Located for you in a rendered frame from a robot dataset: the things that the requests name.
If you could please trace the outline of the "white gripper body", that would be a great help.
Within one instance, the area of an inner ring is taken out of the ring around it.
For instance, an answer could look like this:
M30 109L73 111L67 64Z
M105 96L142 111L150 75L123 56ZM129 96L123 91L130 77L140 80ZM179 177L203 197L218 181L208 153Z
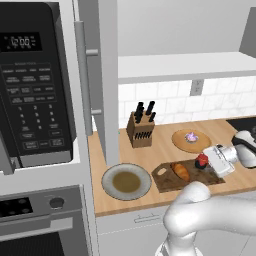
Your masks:
M217 144L204 149L203 153L208 157L209 165L219 178L223 178L235 170L236 150L234 147Z

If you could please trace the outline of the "red jam jar black lid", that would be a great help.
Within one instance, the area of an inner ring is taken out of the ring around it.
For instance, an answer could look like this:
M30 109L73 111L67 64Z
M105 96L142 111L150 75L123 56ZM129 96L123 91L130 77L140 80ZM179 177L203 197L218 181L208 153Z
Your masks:
M208 156L204 153L200 153L195 159L195 167L198 169L205 169L208 165Z

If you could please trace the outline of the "golden brown croissant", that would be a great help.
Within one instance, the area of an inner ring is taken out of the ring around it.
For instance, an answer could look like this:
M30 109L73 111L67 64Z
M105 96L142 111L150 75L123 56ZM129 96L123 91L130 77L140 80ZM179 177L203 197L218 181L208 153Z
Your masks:
M190 181L190 175L188 170L180 163L172 163L171 168L173 172L182 180L189 182Z

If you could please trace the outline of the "dark wooden cutting board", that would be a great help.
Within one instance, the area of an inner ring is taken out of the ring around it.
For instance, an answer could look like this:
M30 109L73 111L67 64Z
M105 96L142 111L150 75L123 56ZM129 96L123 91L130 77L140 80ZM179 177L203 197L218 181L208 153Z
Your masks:
M189 182L182 180L173 172L171 168L172 163L180 163L188 170L190 175ZM210 165L207 165L205 169L201 170L195 167L194 160L162 163L151 175L160 193L181 190L193 181L199 181L205 185L224 183L224 179L219 178Z

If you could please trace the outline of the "grey cabinet door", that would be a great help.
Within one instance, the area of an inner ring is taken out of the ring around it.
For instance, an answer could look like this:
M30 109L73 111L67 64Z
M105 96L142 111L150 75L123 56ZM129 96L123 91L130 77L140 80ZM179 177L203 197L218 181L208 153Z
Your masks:
M92 117L108 166L119 162L117 0L72 0L75 21L84 22L86 49L99 54L87 58Z

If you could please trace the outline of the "round wooden plate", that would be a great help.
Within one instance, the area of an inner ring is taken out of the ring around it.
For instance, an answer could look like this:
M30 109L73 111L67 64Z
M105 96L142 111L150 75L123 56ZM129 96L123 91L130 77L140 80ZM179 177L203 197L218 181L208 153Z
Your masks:
M185 135L189 132L194 132L199 137L197 142L188 143L185 140ZM188 153L201 153L205 148L212 145L211 139L206 134L193 129L182 129L176 131L172 135L172 142L178 149Z

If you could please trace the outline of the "black hob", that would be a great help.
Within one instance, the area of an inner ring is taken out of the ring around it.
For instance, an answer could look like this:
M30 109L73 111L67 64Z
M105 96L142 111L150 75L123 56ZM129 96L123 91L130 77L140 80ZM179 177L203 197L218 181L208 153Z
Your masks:
M237 131L247 130L256 134L256 117L227 119L227 122Z

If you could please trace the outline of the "wooden knife block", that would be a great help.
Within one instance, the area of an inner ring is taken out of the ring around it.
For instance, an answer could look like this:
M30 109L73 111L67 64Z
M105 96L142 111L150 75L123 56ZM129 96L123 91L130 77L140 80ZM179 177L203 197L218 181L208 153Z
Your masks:
M139 102L137 108L131 113L126 132L133 148L150 147L152 145L152 133L155 127L153 111L155 105L151 101L144 109L144 103Z

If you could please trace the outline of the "grey bowl with brown filling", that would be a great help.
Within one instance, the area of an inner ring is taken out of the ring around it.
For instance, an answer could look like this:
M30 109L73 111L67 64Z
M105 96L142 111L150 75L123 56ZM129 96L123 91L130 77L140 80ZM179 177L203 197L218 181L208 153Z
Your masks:
M123 163L109 168L102 176L101 184L109 196L130 201L146 195L151 188L152 180L142 167Z

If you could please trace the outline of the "white drawer front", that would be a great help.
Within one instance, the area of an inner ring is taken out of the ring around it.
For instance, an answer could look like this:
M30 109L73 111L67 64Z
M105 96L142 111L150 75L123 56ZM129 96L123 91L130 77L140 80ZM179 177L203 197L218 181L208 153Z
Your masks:
M161 223L163 219L163 215L167 210L167 206L149 208L144 210L108 215L103 217L96 218L97 224L97 233L99 235L109 234L118 231L126 231L135 229L142 226L153 225L156 223ZM144 222L144 223L134 223L134 219L140 216L148 216L148 215L160 215L160 219Z

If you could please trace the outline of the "black oven knob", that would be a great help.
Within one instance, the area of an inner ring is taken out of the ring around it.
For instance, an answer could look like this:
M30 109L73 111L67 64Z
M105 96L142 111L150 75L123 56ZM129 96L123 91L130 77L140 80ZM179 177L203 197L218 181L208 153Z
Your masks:
M65 201L61 197L55 197L49 201L50 207L52 209L61 209L63 207L64 203L65 203Z

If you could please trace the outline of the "steel oven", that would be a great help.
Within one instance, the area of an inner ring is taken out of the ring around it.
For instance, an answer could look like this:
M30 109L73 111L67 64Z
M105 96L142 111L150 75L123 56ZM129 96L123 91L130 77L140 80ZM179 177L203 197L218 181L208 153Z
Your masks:
M0 196L0 256L89 256L79 185Z

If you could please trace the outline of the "black microwave oven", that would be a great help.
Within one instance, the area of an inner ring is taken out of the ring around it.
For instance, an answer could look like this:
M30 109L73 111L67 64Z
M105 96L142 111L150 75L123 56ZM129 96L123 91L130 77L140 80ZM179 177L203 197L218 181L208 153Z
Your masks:
M57 2L0 2L0 132L19 168L73 159L76 131Z

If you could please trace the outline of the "grey wall outlet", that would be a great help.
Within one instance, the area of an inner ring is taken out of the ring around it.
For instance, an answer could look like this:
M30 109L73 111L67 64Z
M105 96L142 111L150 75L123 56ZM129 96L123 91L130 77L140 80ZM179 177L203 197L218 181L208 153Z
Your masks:
M190 95L191 96L200 96L202 94L203 85L204 85L203 79L193 80L192 84L191 84Z

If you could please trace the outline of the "white wall cabinet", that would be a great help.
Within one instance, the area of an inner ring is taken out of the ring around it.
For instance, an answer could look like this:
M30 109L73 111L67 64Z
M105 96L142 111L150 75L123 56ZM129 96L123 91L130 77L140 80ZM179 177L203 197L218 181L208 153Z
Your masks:
M118 80L256 75L256 0L118 0Z

